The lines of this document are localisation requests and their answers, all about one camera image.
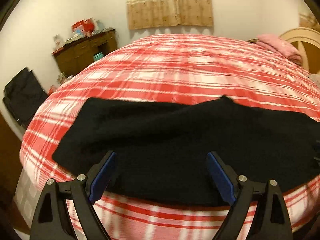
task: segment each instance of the plaid bedsheet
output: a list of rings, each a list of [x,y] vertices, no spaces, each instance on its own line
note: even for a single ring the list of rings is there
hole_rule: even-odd
[[[256,44],[191,34],[153,35],[91,64],[40,106],[22,141],[21,162],[39,189],[49,178],[71,180],[52,160],[61,138],[89,97],[197,104],[231,97],[237,103],[302,112],[320,121],[320,90],[301,67]],[[285,193],[292,230],[319,210],[317,176]],[[73,225],[81,230],[68,201]],[[212,239],[228,207],[163,206],[105,192],[94,208],[113,239]],[[247,215],[245,239],[256,206]]]

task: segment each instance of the wooden dresser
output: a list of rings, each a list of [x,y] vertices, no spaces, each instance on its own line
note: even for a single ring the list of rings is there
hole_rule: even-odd
[[[61,72],[75,76],[93,62],[99,52],[104,55],[117,49],[115,30],[98,33],[89,38],[81,38],[52,53]]]

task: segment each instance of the black folded clothing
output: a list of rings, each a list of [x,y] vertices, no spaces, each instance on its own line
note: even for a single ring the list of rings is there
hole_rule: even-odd
[[[117,169],[107,191],[221,206],[205,166],[208,152],[253,181],[275,179],[285,192],[319,174],[317,139],[320,123],[305,114],[242,106],[225,96],[192,106],[89,98],[52,158],[78,175],[114,150]]]

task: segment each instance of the silver screw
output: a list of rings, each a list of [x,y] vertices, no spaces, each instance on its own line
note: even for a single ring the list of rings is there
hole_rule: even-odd
[[[48,180],[47,180],[47,184],[48,184],[48,185],[52,185],[53,183],[54,183],[54,179],[48,179]]]
[[[77,177],[78,180],[84,180],[85,179],[85,175],[84,174],[80,174]]]
[[[247,181],[247,177],[244,176],[244,175],[240,175],[240,176],[239,176],[239,181],[241,181],[241,182],[246,182],[246,181]]]
[[[270,180],[270,184],[272,186],[277,186],[278,183],[274,179],[272,179],[272,180]]]

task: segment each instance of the window curtain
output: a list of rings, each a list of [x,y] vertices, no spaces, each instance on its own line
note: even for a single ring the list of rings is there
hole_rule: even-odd
[[[130,30],[161,26],[213,26],[211,0],[127,0]]]

